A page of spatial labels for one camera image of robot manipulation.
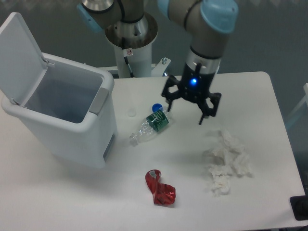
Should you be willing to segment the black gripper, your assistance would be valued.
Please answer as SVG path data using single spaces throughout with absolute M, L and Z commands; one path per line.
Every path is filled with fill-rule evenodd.
M 215 117 L 221 99 L 221 93 L 211 93 L 209 88 L 215 76 L 214 73 L 198 74 L 187 64 L 184 67 L 181 81 L 174 75 L 170 75 L 163 87 L 161 96 L 168 103 L 167 111 L 170 112 L 174 100 L 183 98 L 187 101 L 197 103 L 202 111 L 199 125 L 209 116 Z

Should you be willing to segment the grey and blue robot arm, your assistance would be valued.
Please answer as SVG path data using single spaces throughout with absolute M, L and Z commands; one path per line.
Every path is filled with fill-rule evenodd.
M 215 116 L 220 93 L 209 91 L 230 34 L 238 5 L 233 0 L 160 0 L 159 10 L 191 34 L 192 42 L 181 80 L 170 75 L 162 96 L 168 104 L 183 98 L 198 105 L 202 118 Z M 156 20 L 142 0 L 82 0 L 77 5 L 83 21 L 103 31 L 113 45 L 120 77 L 146 77 L 151 72 Z

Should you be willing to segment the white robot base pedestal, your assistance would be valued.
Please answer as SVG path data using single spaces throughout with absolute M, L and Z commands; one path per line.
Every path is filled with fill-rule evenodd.
M 119 78 L 163 77 L 171 60 L 152 63 L 152 44 L 158 35 L 156 20 L 148 13 L 133 23 L 118 21 L 107 27 L 105 36 L 115 52 Z

